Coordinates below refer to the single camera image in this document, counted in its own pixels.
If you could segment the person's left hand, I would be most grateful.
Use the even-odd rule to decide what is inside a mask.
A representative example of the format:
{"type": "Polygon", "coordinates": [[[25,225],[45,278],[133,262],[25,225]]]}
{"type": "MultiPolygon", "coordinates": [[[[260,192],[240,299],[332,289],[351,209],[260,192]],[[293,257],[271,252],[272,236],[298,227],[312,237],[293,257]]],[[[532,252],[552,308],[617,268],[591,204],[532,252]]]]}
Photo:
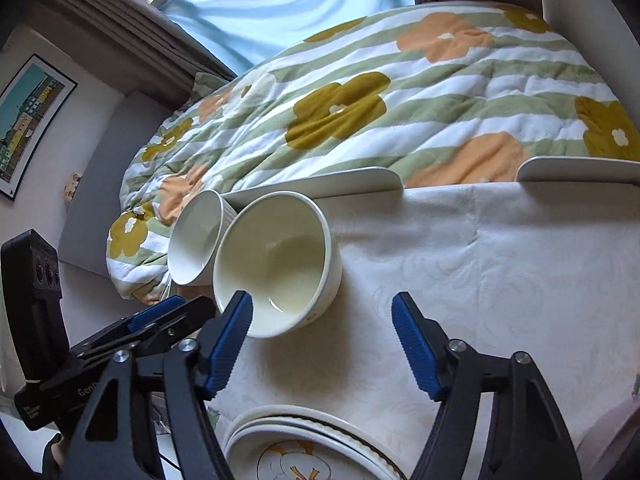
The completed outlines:
{"type": "Polygon", "coordinates": [[[70,441],[62,434],[56,434],[46,445],[42,456],[42,478],[44,480],[60,480],[64,468],[65,456],[70,441]]]}

